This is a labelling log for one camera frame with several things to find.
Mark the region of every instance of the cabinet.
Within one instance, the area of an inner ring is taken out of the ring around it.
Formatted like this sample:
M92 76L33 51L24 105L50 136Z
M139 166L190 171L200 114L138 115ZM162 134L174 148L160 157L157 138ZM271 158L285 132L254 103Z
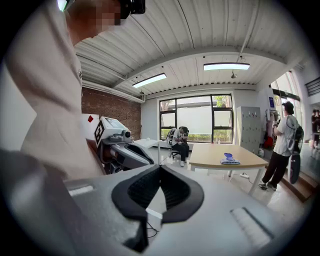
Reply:
M240 146L257 155L261 137L260 108L239 106L236 118Z

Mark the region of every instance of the person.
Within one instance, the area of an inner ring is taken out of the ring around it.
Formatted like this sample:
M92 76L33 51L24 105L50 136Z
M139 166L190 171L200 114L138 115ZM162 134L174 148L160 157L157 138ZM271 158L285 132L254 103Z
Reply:
M268 168L262 178L261 184L259 184L264 190L271 188L275 191L277 189L277 184L286 172L291 155L288 149L288 140L293 136L295 129L299 127L297 119L293 116L294 105L289 101L282 105L284 106L284 117L281 119L278 127L274 127L274 135L277 136L276 143Z
M314 109L312 111L311 116L311 123L312 123L312 148L315 148L319 144L319 135L315 134L317 132L317 126L319 125L319 110Z
M77 0L64 12L57 0L45 1L4 57L14 83L37 114L21 151L63 179L104 174L96 143L86 141L82 132L82 70L74 46L108 30L120 17L118 0Z
M172 148L180 153L181 161L180 166L184 167L186 163L186 158L189 157L189 146L184 141L187 140L186 136L183 136L188 132L187 127L179 127L173 133L172 137Z

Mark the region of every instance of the wooden step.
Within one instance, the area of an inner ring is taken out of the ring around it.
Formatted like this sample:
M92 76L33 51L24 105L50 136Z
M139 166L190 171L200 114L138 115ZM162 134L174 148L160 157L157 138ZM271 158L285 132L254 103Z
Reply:
M291 184L288 179L287 173L284 174L281 182L287 188L289 188L295 194L295 196L299 198L299 200L303 203L307 201L309 197L311 197L314 193L308 187L304 186L303 183L301 183L301 179L298 179L298 181L295 184Z
M310 191L315 193L318 189L318 182L316 182L313 178L305 174L304 172L300 171L299 173L299 181L303 184L306 188Z

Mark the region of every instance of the brick wall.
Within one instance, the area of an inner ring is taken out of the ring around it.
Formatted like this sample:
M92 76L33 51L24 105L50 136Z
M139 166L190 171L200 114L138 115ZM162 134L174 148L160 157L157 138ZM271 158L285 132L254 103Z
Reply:
M119 120L135 140L140 139L141 104L106 92L82 88L82 113Z

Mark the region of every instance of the white machine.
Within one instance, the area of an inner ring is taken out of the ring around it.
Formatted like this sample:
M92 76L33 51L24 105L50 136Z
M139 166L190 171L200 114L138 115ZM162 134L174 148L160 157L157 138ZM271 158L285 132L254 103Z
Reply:
M134 143L131 131L117 119L101 117L94 131L98 156L104 169L111 174L154 164L151 153ZM110 151L112 160L104 159L104 152Z

